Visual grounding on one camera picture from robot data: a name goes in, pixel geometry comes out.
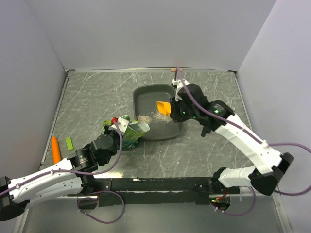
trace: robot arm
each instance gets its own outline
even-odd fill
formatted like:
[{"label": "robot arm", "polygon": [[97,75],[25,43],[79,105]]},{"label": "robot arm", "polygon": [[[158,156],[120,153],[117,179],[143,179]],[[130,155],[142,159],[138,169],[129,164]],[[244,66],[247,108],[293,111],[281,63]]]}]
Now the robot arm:
[{"label": "robot arm", "polygon": [[[201,136],[205,136],[211,131],[220,134],[233,143],[254,164],[254,166],[246,168],[229,169],[223,167],[219,169],[214,173],[215,185],[218,184],[226,188],[249,186],[254,187],[262,194],[271,195],[293,161],[293,157],[289,153],[282,154],[270,147],[255,135],[224,102],[220,100],[209,102],[199,86],[189,84],[186,80],[183,81],[195,100],[211,115],[202,112],[190,100],[181,80],[173,79],[172,86],[176,88],[176,95],[170,99],[170,117],[174,122],[183,122],[188,119],[197,120],[203,125]],[[220,116],[238,124],[242,126],[242,129],[216,119],[212,115]],[[250,132],[261,143],[255,141],[245,131]]]},{"label": "robot arm", "polygon": [[[121,117],[118,121],[122,122],[120,130],[124,134],[129,122]],[[115,126],[106,126],[104,134],[96,140],[51,167],[18,179],[0,178],[0,193],[12,188],[10,192],[0,196],[0,221],[13,219],[25,209],[52,198],[90,193],[94,188],[93,176],[56,171],[93,172],[98,166],[109,163],[111,156],[117,153],[119,143],[120,138]]]}]

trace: white wall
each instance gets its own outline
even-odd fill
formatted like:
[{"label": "white wall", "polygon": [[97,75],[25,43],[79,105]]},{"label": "white wall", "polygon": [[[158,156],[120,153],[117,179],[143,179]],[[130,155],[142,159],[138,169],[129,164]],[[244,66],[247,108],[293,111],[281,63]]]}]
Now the white wall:
[{"label": "white wall", "polygon": [[[38,170],[65,72],[25,0],[0,4],[0,177]],[[11,232],[15,220],[0,222]]]},{"label": "white wall", "polygon": [[[255,131],[268,142],[311,147],[311,1],[277,0],[238,72]],[[311,155],[289,151],[294,163],[280,183],[287,192],[311,184]],[[310,232],[311,193],[283,197],[294,232]]]},{"label": "white wall", "polygon": [[238,70],[275,0],[26,0],[65,69]]}]

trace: metal frame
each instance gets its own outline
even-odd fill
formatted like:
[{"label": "metal frame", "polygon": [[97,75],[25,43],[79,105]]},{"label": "metal frame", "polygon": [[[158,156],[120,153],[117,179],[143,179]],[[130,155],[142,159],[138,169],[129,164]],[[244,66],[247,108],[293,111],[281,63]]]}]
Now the metal frame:
[{"label": "metal frame", "polygon": [[[169,71],[169,70],[171,70],[171,68],[136,68],[136,69],[114,69],[114,70],[79,70],[77,72],[98,72],[98,73],[101,73],[101,72],[164,72],[164,71]],[[187,71],[192,71],[192,72],[222,72],[221,70],[196,69],[196,68],[183,68],[183,71],[185,71],[185,72],[187,72]],[[60,106],[61,106],[61,103],[62,103],[62,100],[63,100],[63,97],[64,97],[64,92],[65,92],[65,89],[66,89],[66,86],[67,86],[67,83],[68,83],[69,76],[70,76],[70,74],[72,72],[76,72],[76,71],[75,70],[66,70],[66,72],[67,72],[67,74],[66,74],[66,77],[65,77],[65,82],[64,82],[64,85],[63,85],[63,88],[62,88],[62,92],[61,92],[61,96],[60,96],[60,100],[59,100],[57,109],[55,111],[55,115],[54,115],[54,119],[53,119],[53,122],[52,122],[51,130],[50,130],[50,133],[49,133],[49,138],[48,138],[48,141],[47,141],[44,153],[43,153],[43,157],[42,157],[42,160],[41,160],[41,165],[44,165],[44,161],[45,161],[45,158],[46,158],[46,155],[47,155],[47,151],[48,151],[48,148],[50,146],[51,136],[52,136],[52,133],[53,133],[53,130],[54,130],[54,127],[55,127],[55,123],[56,123],[57,116],[58,116],[58,113],[59,113],[59,109],[60,109]],[[243,107],[244,107],[244,110],[245,110],[245,113],[246,113],[246,117],[247,117],[247,120],[248,120],[248,123],[249,123],[249,128],[252,130],[252,126],[251,126],[251,123],[250,123],[250,120],[249,120],[249,116],[248,116],[248,113],[247,113],[247,110],[246,110],[246,107],[245,107],[245,104],[244,104],[244,101],[243,101],[242,93],[241,93],[241,90],[240,90],[240,87],[239,87],[239,83],[238,83],[238,80],[237,80],[237,77],[236,77],[235,74],[234,74],[234,79],[235,79],[235,82],[236,82],[236,85],[237,85],[237,88],[238,88],[238,91],[239,91],[239,94],[240,94],[240,97],[241,97],[241,101],[242,101],[242,104],[243,104]],[[233,196],[251,196],[252,195],[250,190],[248,188],[246,188],[246,187],[245,188],[242,187],[242,188],[240,188],[240,190],[241,190],[240,194],[232,194],[232,195],[229,195],[229,196],[233,197]],[[280,194],[273,193],[272,196],[273,196],[273,199],[274,199],[274,202],[275,202],[275,205],[276,205],[276,211],[277,211],[277,214],[278,214],[278,217],[279,217],[279,220],[280,220],[283,232],[292,233],[293,231],[292,231],[291,226],[289,224],[289,219],[288,219],[288,216],[287,216],[287,213],[286,213],[286,210],[285,210],[285,207],[284,207],[284,204],[282,202]],[[78,198],[81,198],[81,197],[58,197],[58,199],[78,199]],[[26,210],[22,215],[20,215],[17,218],[17,221],[16,221],[14,229],[13,229],[13,233],[22,233],[23,232],[28,212],[29,212],[29,210]]]}]

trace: red cap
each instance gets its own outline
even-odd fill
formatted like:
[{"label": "red cap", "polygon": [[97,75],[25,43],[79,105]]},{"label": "red cap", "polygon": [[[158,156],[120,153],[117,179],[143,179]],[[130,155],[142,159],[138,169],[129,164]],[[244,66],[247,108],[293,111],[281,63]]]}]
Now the red cap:
[{"label": "red cap", "polygon": [[114,118],[112,118],[111,123],[114,124],[114,123],[117,122],[117,121],[118,121],[118,119],[116,119],[116,118],[114,117]]}]

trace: marble table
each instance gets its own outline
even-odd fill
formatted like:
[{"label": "marble table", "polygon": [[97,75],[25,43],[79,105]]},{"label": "marble table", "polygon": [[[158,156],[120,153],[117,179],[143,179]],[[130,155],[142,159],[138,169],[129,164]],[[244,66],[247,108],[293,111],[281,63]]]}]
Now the marble table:
[{"label": "marble table", "polygon": [[[227,103],[248,125],[236,77],[232,72],[196,72],[184,70],[184,77],[201,87],[209,100]],[[151,84],[170,84],[169,70],[144,72],[70,72],[57,115],[53,136],[59,141],[63,158],[66,137],[74,149],[83,147],[101,133],[104,120],[129,115],[133,117],[132,93],[135,88]],[[145,141],[132,151],[122,153],[116,167],[97,178],[132,177],[204,177],[220,167],[240,168],[251,162],[231,143],[216,133],[201,137],[202,126],[195,120],[184,122],[182,134],[167,141]],[[115,156],[106,166],[113,163]],[[49,147],[45,167],[52,165]]]}]

